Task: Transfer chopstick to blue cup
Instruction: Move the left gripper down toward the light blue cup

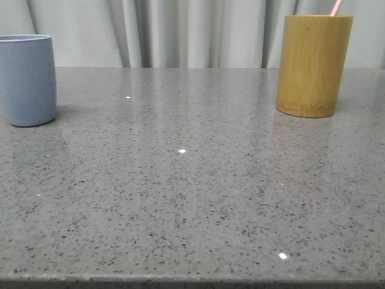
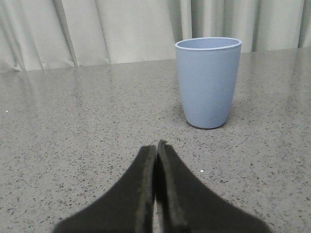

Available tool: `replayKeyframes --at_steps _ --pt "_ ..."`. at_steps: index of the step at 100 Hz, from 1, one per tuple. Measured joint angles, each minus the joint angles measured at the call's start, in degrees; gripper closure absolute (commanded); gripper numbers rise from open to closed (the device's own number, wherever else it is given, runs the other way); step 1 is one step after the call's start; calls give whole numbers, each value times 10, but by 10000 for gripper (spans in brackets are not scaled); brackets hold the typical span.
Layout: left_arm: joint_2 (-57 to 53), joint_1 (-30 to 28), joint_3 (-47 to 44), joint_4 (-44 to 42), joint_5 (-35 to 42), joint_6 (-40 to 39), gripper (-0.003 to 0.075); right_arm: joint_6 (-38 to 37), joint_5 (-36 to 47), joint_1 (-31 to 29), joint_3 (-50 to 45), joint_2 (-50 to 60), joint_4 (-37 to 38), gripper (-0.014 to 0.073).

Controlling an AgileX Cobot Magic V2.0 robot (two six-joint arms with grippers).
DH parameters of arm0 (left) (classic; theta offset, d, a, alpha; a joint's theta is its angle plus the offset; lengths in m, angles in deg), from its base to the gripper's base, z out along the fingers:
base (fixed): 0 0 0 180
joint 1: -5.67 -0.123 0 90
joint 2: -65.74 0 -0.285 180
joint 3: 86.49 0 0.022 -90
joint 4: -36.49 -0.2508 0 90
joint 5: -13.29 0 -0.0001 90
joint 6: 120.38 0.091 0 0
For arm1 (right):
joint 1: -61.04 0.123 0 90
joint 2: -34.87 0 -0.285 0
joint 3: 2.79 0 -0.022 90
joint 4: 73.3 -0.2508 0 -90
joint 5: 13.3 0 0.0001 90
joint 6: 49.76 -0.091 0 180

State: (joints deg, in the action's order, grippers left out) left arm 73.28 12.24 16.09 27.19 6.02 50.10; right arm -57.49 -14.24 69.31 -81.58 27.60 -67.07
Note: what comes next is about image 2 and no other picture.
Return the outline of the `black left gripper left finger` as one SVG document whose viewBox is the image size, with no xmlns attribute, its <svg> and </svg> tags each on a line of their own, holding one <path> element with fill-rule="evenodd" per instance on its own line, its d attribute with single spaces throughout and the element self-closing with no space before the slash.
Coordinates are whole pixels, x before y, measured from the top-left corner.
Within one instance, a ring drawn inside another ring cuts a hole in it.
<svg viewBox="0 0 311 233">
<path fill-rule="evenodd" d="M 55 233 L 151 233 L 156 147 L 143 146 L 124 175 L 98 200 L 61 221 Z"/>
</svg>

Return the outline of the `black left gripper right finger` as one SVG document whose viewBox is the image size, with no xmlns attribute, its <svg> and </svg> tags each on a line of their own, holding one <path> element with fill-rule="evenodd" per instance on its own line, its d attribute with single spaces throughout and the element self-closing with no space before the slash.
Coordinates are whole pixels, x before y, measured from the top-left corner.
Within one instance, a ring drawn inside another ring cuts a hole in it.
<svg viewBox="0 0 311 233">
<path fill-rule="evenodd" d="M 157 147 L 156 200 L 164 233 L 269 233 L 267 224 L 206 187 L 166 141 Z"/>
</svg>

